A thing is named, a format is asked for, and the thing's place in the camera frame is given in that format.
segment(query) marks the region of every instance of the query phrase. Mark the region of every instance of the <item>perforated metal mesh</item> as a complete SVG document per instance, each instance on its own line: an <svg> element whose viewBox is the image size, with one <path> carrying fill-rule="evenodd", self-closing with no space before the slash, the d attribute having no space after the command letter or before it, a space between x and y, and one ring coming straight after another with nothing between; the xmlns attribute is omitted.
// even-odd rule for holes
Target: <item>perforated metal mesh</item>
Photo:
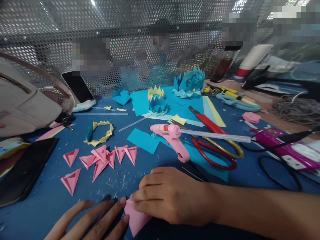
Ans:
<svg viewBox="0 0 320 240"><path fill-rule="evenodd" d="M0 47L62 80L72 68L73 37L110 38L110 74L84 78L98 97L171 85L194 65L209 73L223 50L223 14L251 12L260 24L270 6L269 0L7 0L0 3ZM170 26L170 50L152 53L152 26L161 23ZM40 89L51 85L26 74Z"/></svg>

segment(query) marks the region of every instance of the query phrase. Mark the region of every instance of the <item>blue origami crown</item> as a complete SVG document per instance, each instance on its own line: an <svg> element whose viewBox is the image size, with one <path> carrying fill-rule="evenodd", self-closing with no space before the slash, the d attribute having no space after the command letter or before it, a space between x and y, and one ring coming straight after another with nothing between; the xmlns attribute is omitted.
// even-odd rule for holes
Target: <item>blue origami crown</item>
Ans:
<svg viewBox="0 0 320 240"><path fill-rule="evenodd" d="M159 99L157 96L151 98L149 102L149 112L154 116L163 116L168 112L168 101L164 98Z"/></svg>
<svg viewBox="0 0 320 240"><path fill-rule="evenodd" d="M193 67L193 71L187 70L182 78L182 73L174 77L173 92L181 98L200 95L203 92L205 73L199 68Z"/></svg>

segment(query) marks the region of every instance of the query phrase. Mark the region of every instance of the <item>smartphone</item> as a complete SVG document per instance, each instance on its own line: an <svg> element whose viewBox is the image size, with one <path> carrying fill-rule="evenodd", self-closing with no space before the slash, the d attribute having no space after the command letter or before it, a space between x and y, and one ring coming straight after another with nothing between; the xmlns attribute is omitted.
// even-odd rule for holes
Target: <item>smartphone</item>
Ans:
<svg viewBox="0 0 320 240"><path fill-rule="evenodd" d="M81 76L73 76L72 71L65 72L61 76L66 81L80 103L83 103L87 100L94 100L94 97L92 96L88 86Z"/></svg>

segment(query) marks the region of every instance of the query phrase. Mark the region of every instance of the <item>pink origami triangle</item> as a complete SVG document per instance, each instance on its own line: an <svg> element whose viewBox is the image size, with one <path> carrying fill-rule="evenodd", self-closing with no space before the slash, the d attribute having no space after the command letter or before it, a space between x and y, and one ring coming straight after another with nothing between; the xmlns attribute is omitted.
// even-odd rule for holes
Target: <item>pink origami triangle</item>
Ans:
<svg viewBox="0 0 320 240"><path fill-rule="evenodd" d="M109 153L109 151L107 150L107 145L103 145L102 147L93 149L91 153L101 161L106 162L106 155Z"/></svg>
<svg viewBox="0 0 320 240"><path fill-rule="evenodd" d="M130 160L133 163L133 165L135 166L138 146L135 146L135 147L132 147L132 148L125 148L124 151L126 152L128 157L130 158Z"/></svg>
<svg viewBox="0 0 320 240"><path fill-rule="evenodd" d="M125 148L127 148L128 145L125 145L124 147L114 147L114 149L116 150L116 154L119 160L119 163L121 164L122 159L124 157L124 155L126 154L126 152L124 151Z"/></svg>
<svg viewBox="0 0 320 240"><path fill-rule="evenodd" d="M77 181L79 178L81 168L77 169L73 173L67 174L61 178L62 183L68 189L70 194L73 196L74 190L76 189Z"/></svg>
<svg viewBox="0 0 320 240"><path fill-rule="evenodd" d="M97 179L97 177L100 175L100 173L102 173L102 171L106 168L107 165L108 162L103 162L101 160L96 162L92 182L94 182Z"/></svg>
<svg viewBox="0 0 320 240"><path fill-rule="evenodd" d="M87 170L89 170L89 168L93 164L93 161L95 160L95 158L97 159L97 157L95 155L82 156L79 158Z"/></svg>
<svg viewBox="0 0 320 240"><path fill-rule="evenodd" d="M116 159L116 150L113 150L111 153L106 155L106 161L114 169L114 160Z"/></svg>
<svg viewBox="0 0 320 240"><path fill-rule="evenodd" d="M135 237L138 232L146 225L150 220L151 216L145 213L137 212L132 207L133 202L128 199L127 204L124 207L124 212L130 216L129 226L132 236Z"/></svg>
<svg viewBox="0 0 320 240"><path fill-rule="evenodd" d="M80 151L80 149L76 149L72 152L66 153L63 155L64 160L66 160L67 164L69 165L69 167L72 166L74 160L76 159L78 152Z"/></svg>

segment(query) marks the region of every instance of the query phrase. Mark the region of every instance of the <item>fingernail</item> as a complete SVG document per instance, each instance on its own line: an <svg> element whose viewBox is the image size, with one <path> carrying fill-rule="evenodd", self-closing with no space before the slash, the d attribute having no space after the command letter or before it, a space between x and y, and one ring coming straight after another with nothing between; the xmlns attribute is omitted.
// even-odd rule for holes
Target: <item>fingernail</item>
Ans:
<svg viewBox="0 0 320 240"><path fill-rule="evenodd" d="M126 204L126 201L127 201L127 198L126 198L126 197L120 198L120 203L121 203L122 205L125 205L125 204Z"/></svg>
<svg viewBox="0 0 320 240"><path fill-rule="evenodd" d="M123 221L125 224L127 224L129 222L129 218L130 218L129 214L127 214L123 217Z"/></svg>

